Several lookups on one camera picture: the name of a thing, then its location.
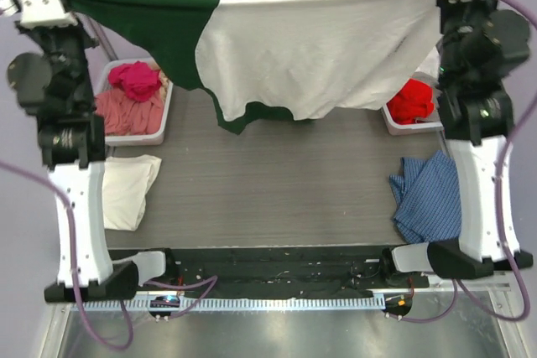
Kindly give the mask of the white and green t-shirt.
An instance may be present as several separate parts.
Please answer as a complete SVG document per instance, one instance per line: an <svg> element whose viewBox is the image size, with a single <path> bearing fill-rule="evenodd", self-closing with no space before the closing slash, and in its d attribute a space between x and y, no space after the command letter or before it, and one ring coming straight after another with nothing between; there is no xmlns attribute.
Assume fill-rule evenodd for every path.
<svg viewBox="0 0 537 358"><path fill-rule="evenodd" d="M63 0L203 90L218 125L377 110L439 40L437 0Z"/></svg>

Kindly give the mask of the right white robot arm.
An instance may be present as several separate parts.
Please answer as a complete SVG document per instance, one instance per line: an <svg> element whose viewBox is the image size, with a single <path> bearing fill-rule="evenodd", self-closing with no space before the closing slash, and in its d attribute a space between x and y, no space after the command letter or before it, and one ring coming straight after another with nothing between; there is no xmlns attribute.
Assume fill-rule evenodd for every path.
<svg viewBox="0 0 537 358"><path fill-rule="evenodd" d="M530 268L509 213L508 136L514 131L503 79L529 59L529 22L497 0L436 0L441 61L437 87L446 145L456 163L461 233L444 241L384 249L379 277L390 287L432 272L471 280Z"/></svg>

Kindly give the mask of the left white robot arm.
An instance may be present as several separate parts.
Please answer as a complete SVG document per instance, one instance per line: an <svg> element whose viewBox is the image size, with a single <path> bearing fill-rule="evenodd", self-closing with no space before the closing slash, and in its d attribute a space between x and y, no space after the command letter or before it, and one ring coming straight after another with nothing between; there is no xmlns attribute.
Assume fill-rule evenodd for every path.
<svg viewBox="0 0 537 358"><path fill-rule="evenodd" d="M106 144L96 114L86 49L96 45L81 25L25 28L41 54L22 53L7 68L17 102L37 123L37 141L55 192L60 266L44 290L49 304L130 300L151 281L162 290L177 284L179 270L165 249L113 262L106 243L102 205Z"/></svg>

